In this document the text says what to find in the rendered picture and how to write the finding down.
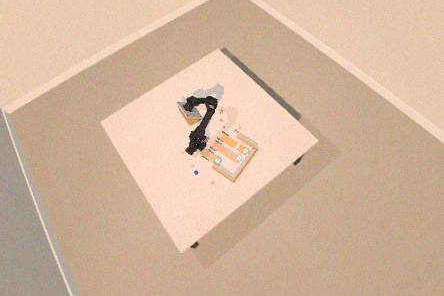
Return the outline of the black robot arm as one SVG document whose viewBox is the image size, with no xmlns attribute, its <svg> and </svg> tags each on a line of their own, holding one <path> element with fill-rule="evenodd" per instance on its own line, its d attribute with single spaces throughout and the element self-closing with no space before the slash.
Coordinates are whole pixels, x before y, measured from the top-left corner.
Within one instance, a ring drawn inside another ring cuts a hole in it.
<svg viewBox="0 0 444 296">
<path fill-rule="evenodd" d="M 205 104 L 207 108 L 207 112 L 202 119 L 200 125 L 196 127 L 194 131 L 190 132 L 189 135 L 189 151 L 190 152 L 196 152 L 197 148 L 200 151 L 203 151 L 205 147 L 207 146 L 206 142 L 201 142 L 203 140 L 203 137 L 205 135 L 205 129 L 212 118 L 212 116 L 215 114 L 215 109 L 217 108 L 218 101 L 216 98 L 212 96 L 206 96 L 206 98 L 196 98 L 194 96 L 187 97 L 187 103 L 183 105 L 184 109 L 186 111 L 190 111 L 193 109 L 194 106 L 199 106 L 199 104 Z M 214 109 L 210 108 L 210 105 L 214 106 Z M 199 139 L 200 140 L 199 140 Z"/>
</svg>

